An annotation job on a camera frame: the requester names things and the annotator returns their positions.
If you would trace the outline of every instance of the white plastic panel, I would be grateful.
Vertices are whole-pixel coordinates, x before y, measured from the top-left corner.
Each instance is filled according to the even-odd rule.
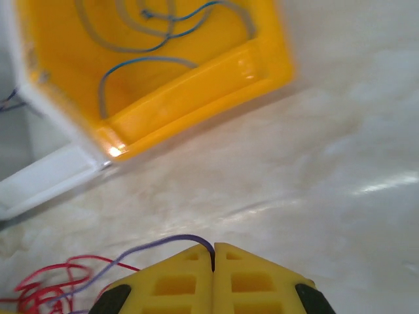
[[[107,164],[95,145],[31,85],[13,5],[0,1],[0,99],[17,87],[15,103],[28,106],[0,113],[0,220],[90,180]]]
[[[93,178],[99,168],[82,149],[67,145],[0,182],[0,220],[23,213]]]

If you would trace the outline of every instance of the yellow container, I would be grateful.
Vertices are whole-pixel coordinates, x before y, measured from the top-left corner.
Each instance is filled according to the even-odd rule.
[[[124,2],[131,19],[166,32],[169,22],[145,18],[136,1]],[[152,11],[168,12],[166,0],[145,2]],[[114,52],[92,40],[74,1],[17,0],[23,61],[32,83],[42,93],[113,159],[125,160],[293,78],[275,0],[234,2],[250,15],[256,31],[252,38],[235,10],[216,4],[176,22],[173,32],[190,29],[210,10],[196,31],[170,39],[154,52],[133,54]],[[82,3],[97,34],[113,45],[150,48],[162,41],[128,27],[118,15],[115,0]],[[176,0],[176,16],[189,14],[205,3]],[[119,63],[142,56],[184,58],[198,67],[157,61],[121,67],[107,80],[104,96],[109,116],[103,118],[98,103],[101,78]]]

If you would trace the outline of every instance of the cable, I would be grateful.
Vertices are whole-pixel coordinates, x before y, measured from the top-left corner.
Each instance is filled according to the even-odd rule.
[[[120,17],[132,29],[135,29],[137,31],[142,31],[142,32],[148,33],[150,35],[159,36],[159,37],[165,37],[165,36],[168,35],[167,33],[163,33],[161,31],[156,31],[154,29],[149,29],[148,27],[145,27],[145,26],[141,25],[140,23],[138,23],[137,21],[135,21],[130,16],[130,14],[128,13],[128,11],[126,9],[125,0],[115,0],[115,3],[116,3],[117,10],[118,10],[118,13],[119,13]],[[154,14],[151,11],[148,11],[148,12],[150,12],[150,13],[147,16],[147,18],[156,17],[156,18],[160,18],[161,20],[166,20],[166,21],[170,21],[170,22],[178,22],[178,21],[185,20],[183,17],[177,18],[176,16],[174,16],[174,14],[163,15],[163,14]],[[186,35],[192,33],[193,31],[196,31],[207,20],[210,13],[211,13],[211,9],[205,11],[204,16],[201,18],[201,20],[198,23],[196,23],[196,25],[194,27],[192,27],[191,29],[188,29],[187,31],[184,31],[182,33],[170,35],[169,38],[178,38],[178,37],[186,36]]]
[[[87,282],[93,275],[93,270],[89,267],[74,264],[71,261],[74,260],[80,260],[80,259],[96,259],[96,260],[102,260],[104,262],[112,262],[113,260],[109,258],[105,258],[98,255],[80,255],[80,256],[74,256],[67,260],[66,263],[63,264],[55,264],[51,266],[47,266],[44,268],[41,268],[40,270],[37,270],[33,272],[31,275],[27,276],[14,290],[20,291],[20,295],[17,298],[2,298],[0,299],[0,303],[17,303],[17,308],[20,313],[25,314],[41,314],[39,311],[39,307],[42,304],[45,304],[49,301],[52,301],[52,299],[61,296],[64,291],[62,288],[69,287],[71,296],[65,297],[65,300],[67,302],[68,308],[70,312],[73,311],[73,304],[75,301],[75,298],[72,294],[72,291],[74,290],[75,285],[79,285],[81,283]],[[133,266],[123,264],[123,263],[117,263],[118,266],[121,266],[123,268],[127,268],[129,270],[138,271],[138,268],[135,268]],[[36,276],[50,270],[57,270],[57,269],[63,269],[65,268],[67,270],[67,274],[69,277],[69,281],[66,283],[60,283],[58,285],[52,285],[48,287],[41,288],[42,282],[36,281],[34,283],[27,283],[34,279]],[[86,272],[86,275],[82,279],[74,280],[74,276],[71,273],[71,269],[78,268],[80,270],[83,270]],[[50,314],[54,313],[60,313],[64,314],[64,307],[61,300],[57,301],[52,306],[52,311]]]
[[[100,37],[100,35],[93,28],[93,25],[90,23],[89,17],[87,15],[85,7],[83,5],[83,0],[75,0],[75,6],[76,6],[77,13],[79,15],[79,18],[80,18],[87,34],[90,36],[90,38],[93,39],[94,42],[96,42],[98,45],[100,45],[100,46],[102,46],[106,49],[109,49],[109,50],[112,50],[112,51],[115,51],[115,52],[122,52],[122,53],[141,54],[141,53],[145,53],[145,52],[155,51],[155,50],[159,49],[160,47],[163,47],[169,40],[169,36],[166,36],[160,44],[158,44],[158,45],[156,45],[152,48],[146,48],[146,49],[128,48],[128,47],[117,46],[113,43],[109,43],[108,41],[106,41],[105,39]],[[174,27],[174,23],[173,22],[169,23],[168,34],[172,33],[173,27]]]
[[[117,7],[117,11],[118,11],[118,14],[121,17],[121,19],[125,22],[125,24],[130,26],[132,29],[134,29],[136,31],[140,31],[142,33],[152,35],[152,36],[157,36],[157,37],[166,38],[168,36],[167,32],[164,33],[162,31],[157,31],[155,29],[145,27],[145,26],[141,25],[140,23],[137,23],[133,18],[131,18],[130,14],[128,13],[128,10],[126,8],[125,0],[115,0],[115,5]],[[169,21],[169,23],[173,23],[175,21],[174,14],[170,14],[167,17],[168,17],[167,21]]]
[[[13,91],[11,92],[11,94],[9,96],[7,96],[5,99],[1,100],[0,103],[6,103],[9,100],[11,100],[16,94],[18,93],[18,89],[15,88],[13,89]]]
[[[143,7],[143,0],[137,0],[137,3],[139,6]],[[187,20],[188,18],[193,17],[194,15],[198,14],[200,11],[204,10],[205,8],[208,8],[212,5],[224,5],[232,10],[235,10],[243,19],[244,24],[246,25],[247,32],[249,33],[249,38],[254,38],[256,34],[256,27],[253,24],[253,21],[251,20],[251,16],[249,12],[242,8],[240,5],[237,5],[236,3],[230,2],[230,1],[208,1],[207,3],[203,4],[201,7],[193,11],[192,13],[182,16],[180,18],[174,19],[175,22]],[[147,18],[157,17],[163,20],[167,20],[169,16],[159,14],[159,13],[153,13],[152,11],[148,9],[143,9],[141,11],[142,14],[144,14]]]
[[[149,57],[140,57],[135,58],[132,60],[124,61],[116,66],[114,66],[112,69],[110,69],[106,74],[101,78],[99,83],[99,110],[100,110],[100,116],[102,119],[107,119],[109,117],[106,107],[106,100],[105,100],[105,83],[107,80],[107,77],[115,72],[120,67],[124,67],[125,65],[137,63],[137,62],[143,62],[143,61],[164,61],[164,62],[175,62],[179,64],[183,64],[190,68],[195,68],[197,65],[189,60],[182,59],[182,58],[173,58],[173,57],[159,57],[159,56],[149,56]]]
[[[57,298],[52,299],[50,301],[50,303],[57,302],[58,300],[61,300],[62,298],[66,298],[66,297],[68,297],[72,294],[76,294],[76,293],[79,293],[79,292],[82,292],[82,291],[86,290],[88,287],[90,287],[90,285],[92,285],[95,281],[97,281],[101,276],[103,276],[105,273],[107,273],[115,264],[119,263],[121,260],[123,260],[125,257],[127,257],[128,255],[130,255],[132,253],[136,253],[136,252],[139,252],[139,251],[151,249],[153,247],[158,247],[160,245],[163,245],[163,244],[166,244],[166,243],[169,243],[169,242],[173,242],[173,241],[179,241],[179,240],[195,241],[195,242],[198,242],[199,244],[202,244],[203,246],[205,246],[205,248],[210,253],[209,255],[211,257],[212,271],[215,270],[215,250],[214,250],[213,246],[211,245],[211,243],[209,243],[207,240],[205,240],[202,237],[198,237],[197,235],[192,235],[192,234],[172,235],[170,237],[165,237],[163,239],[156,240],[154,242],[143,244],[143,245],[140,245],[138,247],[134,247],[132,249],[129,249],[129,250],[123,252],[119,257],[117,257],[108,266],[103,268],[98,274],[96,274],[93,278],[91,278],[91,280],[89,280],[83,286],[81,286],[80,288],[75,289],[73,292],[68,292],[68,293],[62,294],[61,296],[59,296]]]
[[[15,110],[15,109],[23,107],[23,106],[26,106],[26,103],[19,103],[17,105],[13,105],[13,106],[10,106],[10,107],[6,107],[6,105],[4,105],[3,107],[0,107],[0,113],[5,113],[7,111]]]

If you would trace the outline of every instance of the white marble surface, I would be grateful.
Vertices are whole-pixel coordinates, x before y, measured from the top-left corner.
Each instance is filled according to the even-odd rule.
[[[0,293],[71,255],[188,232],[312,278],[337,313],[417,313],[419,2],[286,0],[284,13],[294,84],[5,224]]]

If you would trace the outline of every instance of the rectangular hole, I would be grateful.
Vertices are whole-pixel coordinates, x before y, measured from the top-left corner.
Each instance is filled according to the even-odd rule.
[[[274,284],[267,273],[233,273],[231,275],[232,292],[274,291]]]
[[[227,258],[227,260],[241,260],[242,259],[237,254],[234,254],[234,253],[231,253],[231,252],[227,252],[226,258]]]
[[[194,294],[196,277],[193,275],[167,276],[160,278],[153,292],[154,296],[175,296]]]
[[[234,304],[234,314],[282,314],[279,303]]]
[[[191,255],[188,255],[188,257],[186,257],[187,260],[198,260],[199,256],[196,253],[193,253]]]
[[[191,314],[191,306],[178,307],[146,307],[143,314]]]

